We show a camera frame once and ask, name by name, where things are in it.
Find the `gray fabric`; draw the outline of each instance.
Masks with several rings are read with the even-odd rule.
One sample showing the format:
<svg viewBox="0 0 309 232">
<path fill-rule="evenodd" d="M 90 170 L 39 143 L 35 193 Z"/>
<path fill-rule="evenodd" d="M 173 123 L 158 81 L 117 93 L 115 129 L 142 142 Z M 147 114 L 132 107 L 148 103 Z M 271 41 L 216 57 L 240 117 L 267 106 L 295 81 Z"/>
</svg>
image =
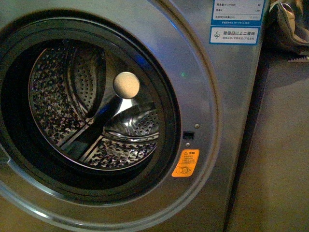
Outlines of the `gray fabric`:
<svg viewBox="0 0 309 232">
<path fill-rule="evenodd" d="M 309 63 L 270 64 L 229 232 L 309 231 Z"/>
<path fill-rule="evenodd" d="M 301 0 L 278 0 L 268 15 L 264 45 L 309 55 L 309 5 Z"/>
</svg>

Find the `washing machine drum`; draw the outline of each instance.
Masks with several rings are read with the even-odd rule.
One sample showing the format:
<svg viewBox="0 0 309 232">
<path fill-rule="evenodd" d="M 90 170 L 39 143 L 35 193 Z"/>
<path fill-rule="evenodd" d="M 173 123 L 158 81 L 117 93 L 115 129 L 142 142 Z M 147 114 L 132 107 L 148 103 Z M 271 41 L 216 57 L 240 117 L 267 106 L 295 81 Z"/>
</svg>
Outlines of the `washing machine drum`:
<svg viewBox="0 0 309 232">
<path fill-rule="evenodd" d="M 195 83 L 207 90 L 195 102 L 206 108 L 189 119 L 192 108 L 177 91 L 192 89 L 175 84 L 148 48 L 117 28 L 53 17 L 10 31 L 0 48 L 1 193 L 67 229 L 148 227 L 145 218 L 162 220 L 169 207 L 174 214 L 171 205 L 198 191 L 195 180 L 209 163 L 205 155 L 190 179 L 172 176 L 184 170 L 176 165 L 185 145 L 209 149 L 210 85 Z"/>
</svg>

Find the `front-loading washing machine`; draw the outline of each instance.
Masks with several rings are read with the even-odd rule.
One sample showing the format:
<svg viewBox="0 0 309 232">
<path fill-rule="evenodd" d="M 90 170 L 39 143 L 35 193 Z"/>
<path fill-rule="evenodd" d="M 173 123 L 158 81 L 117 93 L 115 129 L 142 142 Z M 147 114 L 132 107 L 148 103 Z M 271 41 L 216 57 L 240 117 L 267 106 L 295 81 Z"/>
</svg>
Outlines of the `front-loading washing machine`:
<svg viewBox="0 0 309 232">
<path fill-rule="evenodd" d="M 266 8 L 2 1 L 2 196 L 71 231 L 222 231 Z"/>
</svg>

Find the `bag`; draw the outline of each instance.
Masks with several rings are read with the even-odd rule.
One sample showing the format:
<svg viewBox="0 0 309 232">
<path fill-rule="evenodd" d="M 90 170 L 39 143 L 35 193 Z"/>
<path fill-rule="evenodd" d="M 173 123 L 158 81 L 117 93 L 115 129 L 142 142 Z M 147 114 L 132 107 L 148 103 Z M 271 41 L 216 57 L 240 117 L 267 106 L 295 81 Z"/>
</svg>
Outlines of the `bag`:
<svg viewBox="0 0 309 232">
<path fill-rule="evenodd" d="M 309 56 L 309 1 L 279 0 L 271 4 L 264 46 Z"/>
</svg>

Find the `stainless steel drum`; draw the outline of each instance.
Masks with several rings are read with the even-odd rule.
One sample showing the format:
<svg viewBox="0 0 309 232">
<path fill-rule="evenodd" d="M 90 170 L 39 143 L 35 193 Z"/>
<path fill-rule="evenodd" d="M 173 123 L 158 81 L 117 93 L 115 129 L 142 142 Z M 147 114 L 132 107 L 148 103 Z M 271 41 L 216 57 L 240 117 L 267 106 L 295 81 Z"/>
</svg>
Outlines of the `stainless steel drum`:
<svg viewBox="0 0 309 232">
<path fill-rule="evenodd" d="M 140 84 L 130 72 L 114 76 L 118 70 L 106 61 L 110 59 L 117 58 L 102 48 L 65 40 L 43 50 L 28 85 L 31 113 L 46 140 L 69 160 L 102 171 L 125 169 L 145 160 L 159 136 L 153 102 L 135 101 L 135 106 L 120 109 L 128 99 L 117 95 L 135 89 L 129 95 L 131 103 Z M 115 83 L 120 78 L 122 83 Z"/>
</svg>

